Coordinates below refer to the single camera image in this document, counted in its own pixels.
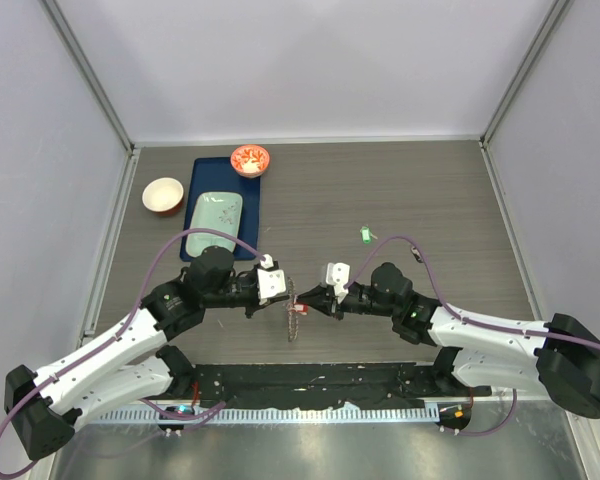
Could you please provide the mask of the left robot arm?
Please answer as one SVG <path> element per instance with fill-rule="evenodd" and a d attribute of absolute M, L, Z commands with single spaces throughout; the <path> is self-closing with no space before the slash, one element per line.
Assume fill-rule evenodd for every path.
<path fill-rule="evenodd" d="M 286 275 L 270 256 L 235 273 L 231 252 L 206 248 L 88 344 L 37 370 L 20 365 L 7 374 L 4 408 L 27 457 L 49 456 L 126 403 L 185 397 L 196 369 L 171 340 L 201 324 L 209 309 L 242 308 L 252 317 L 288 297 Z"/>

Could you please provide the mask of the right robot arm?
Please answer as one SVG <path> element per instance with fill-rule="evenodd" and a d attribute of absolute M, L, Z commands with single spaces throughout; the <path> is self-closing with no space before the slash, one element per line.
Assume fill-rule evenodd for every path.
<path fill-rule="evenodd" d="M 327 265 L 321 283 L 298 302 L 338 320 L 347 313 L 387 317 L 401 339 L 438 348 L 431 380 L 442 394 L 464 386 L 510 388 L 600 418 L 600 340 L 577 319 L 515 321 L 445 306 L 417 293 L 389 262 L 367 285 L 350 281 L 349 272 L 343 263 Z"/>

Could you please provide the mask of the metal disc key organizer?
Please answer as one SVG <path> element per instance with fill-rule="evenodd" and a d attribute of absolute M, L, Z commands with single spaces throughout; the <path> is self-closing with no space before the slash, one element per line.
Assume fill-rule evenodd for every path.
<path fill-rule="evenodd" d="M 286 279 L 287 290 L 289 293 L 289 299 L 287 301 L 286 310 L 287 310 L 287 336 L 288 342 L 294 342 L 298 337 L 299 330 L 299 321 L 298 321 L 298 312 L 296 310 L 296 289 L 294 281 L 291 277 L 287 277 Z"/>

